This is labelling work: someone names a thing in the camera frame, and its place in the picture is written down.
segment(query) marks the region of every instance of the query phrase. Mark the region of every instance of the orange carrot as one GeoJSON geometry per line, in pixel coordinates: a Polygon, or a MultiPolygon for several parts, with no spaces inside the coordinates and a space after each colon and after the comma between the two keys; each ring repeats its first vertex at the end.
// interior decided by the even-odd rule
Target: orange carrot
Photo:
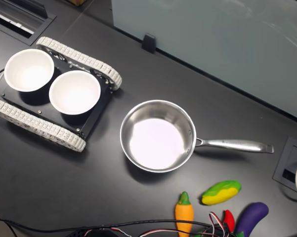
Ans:
{"type": "MultiPolygon", "coordinates": [[[[174,216],[176,220],[193,221],[193,207],[189,201],[187,192],[181,194],[180,200],[174,210],[174,216]]],[[[180,231],[191,232],[192,224],[177,222],[176,225],[180,231]]],[[[179,232],[179,237],[189,237],[189,234],[179,232]]]]}

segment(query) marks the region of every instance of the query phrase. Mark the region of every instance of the wire bundle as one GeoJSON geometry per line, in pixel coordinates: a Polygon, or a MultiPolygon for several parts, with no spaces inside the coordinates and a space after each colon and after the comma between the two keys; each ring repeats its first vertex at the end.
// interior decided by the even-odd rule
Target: wire bundle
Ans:
{"type": "Polygon", "coordinates": [[[155,229],[155,230],[150,230],[150,231],[144,232],[144,233],[140,234],[138,237],[145,237],[145,236],[147,236],[149,234],[153,234],[153,233],[157,233],[157,232],[176,232],[176,233],[182,232],[182,233],[191,234],[191,235],[205,235],[205,236],[212,236],[212,237],[220,237],[220,236],[218,236],[218,235],[216,235],[214,233],[215,230],[222,230],[223,235],[221,237],[229,237],[230,236],[231,233],[229,233],[228,231],[226,231],[224,229],[223,224],[221,223],[221,221],[219,220],[219,218],[213,212],[210,212],[209,213],[209,218],[210,218],[210,221],[211,221],[211,225],[206,224],[206,223],[202,223],[202,222],[196,222],[196,221],[146,220],[146,221],[126,222],[126,223],[114,224],[114,225],[102,225],[102,226],[91,226],[91,227],[75,227],[75,228],[66,228],[66,229],[57,229],[57,230],[39,230],[39,229],[34,229],[34,228],[31,228],[31,227],[27,227],[27,226],[21,225],[19,223],[16,223],[14,221],[11,221],[11,220],[5,220],[5,219],[1,219],[1,218],[0,218],[0,221],[3,221],[3,222],[5,222],[8,225],[13,225],[13,226],[16,226],[18,228],[25,229],[25,230],[28,230],[28,231],[37,232],[37,233],[46,233],[46,234],[47,233],[66,232],[66,231],[85,230],[86,231],[85,237],[92,230],[103,230],[103,229],[111,229],[112,231],[120,232],[120,233],[124,234],[127,237],[132,237],[132,236],[128,235],[127,233],[125,233],[124,231],[122,231],[121,229],[117,228],[117,227],[130,226],[130,225],[138,225],[138,224],[176,223],[176,222],[181,222],[181,223],[191,223],[191,224],[194,224],[194,225],[203,226],[203,227],[206,227],[207,229],[203,233],[187,233],[187,232],[183,232],[183,231],[179,231],[179,230],[175,230],[175,229],[155,229]],[[218,225],[215,225],[214,224],[212,217],[214,217],[214,219],[218,222],[218,225]],[[212,233],[207,233],[207,231],[209,229],[212,229],[212,233]]]}

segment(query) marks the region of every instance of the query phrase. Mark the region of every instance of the dark tabletop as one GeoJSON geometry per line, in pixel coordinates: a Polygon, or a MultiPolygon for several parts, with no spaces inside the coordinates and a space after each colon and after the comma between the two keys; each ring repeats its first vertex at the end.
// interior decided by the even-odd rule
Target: dark tabletop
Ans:
{"type": "MultiPolygon", "coordinates": [[[[165,56],[142,50],[139,43],[90,14],[81,14],[84,8],[62,1],[46,1],[46,6],[63,8],[50,9],[57,18],[43,36],[106,62],[122,75],[123,83],[81,154],[0,118],[1,217],[39,229],[171,219],[179,194],[187,191],[196,221],[209,223],[209,211],[221,216],[225,209],[237,217],[248,204],[262,201],[269,206],[269,215],[251,236],[297,237],[297,202],[290,199],[297,193],[272,179],[287,138],[297,139],[296,122],[165,56]],[[178,170],[143,172],[125,157],[119,132],[127,112],[151,99],[181,106],[200,138],[255,140],[274,145],[275,153],[198,148],[178,170]],[[222,204],[200,205],[200,194],[223,180],[240,181],[242,190],[222,204]]],[[[0,69],[27,47],[0,32],[0,69]]],[[[0,93],[5,87],[2,81],[0,93]]],[[[174,225],[123,230],[136,236],[158,227],[174,225]]]]}

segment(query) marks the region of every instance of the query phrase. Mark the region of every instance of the red pepper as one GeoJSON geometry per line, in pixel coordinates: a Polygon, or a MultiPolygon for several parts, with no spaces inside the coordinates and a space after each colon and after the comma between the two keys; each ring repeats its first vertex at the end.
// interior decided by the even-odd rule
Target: red pepper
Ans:
{"type": "Polygon", "coordinates": [[[224,221],[223,223],[226,223],[229,231],[232,233],[234,231],[235,228],[235,220],[234,217],[232,215],[232,213],[229,210],[225,210],[224,212],[224,221]]]}

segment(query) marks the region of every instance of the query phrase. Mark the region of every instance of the frosted glass panel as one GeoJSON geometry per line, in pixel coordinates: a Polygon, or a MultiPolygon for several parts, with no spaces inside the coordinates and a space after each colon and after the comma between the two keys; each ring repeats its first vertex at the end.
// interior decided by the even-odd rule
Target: frosted glass panel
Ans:
{"type": "Polygon", "coordinates": [[[297,117],[297,1],[112,0],[114,25],[297,117]]]}

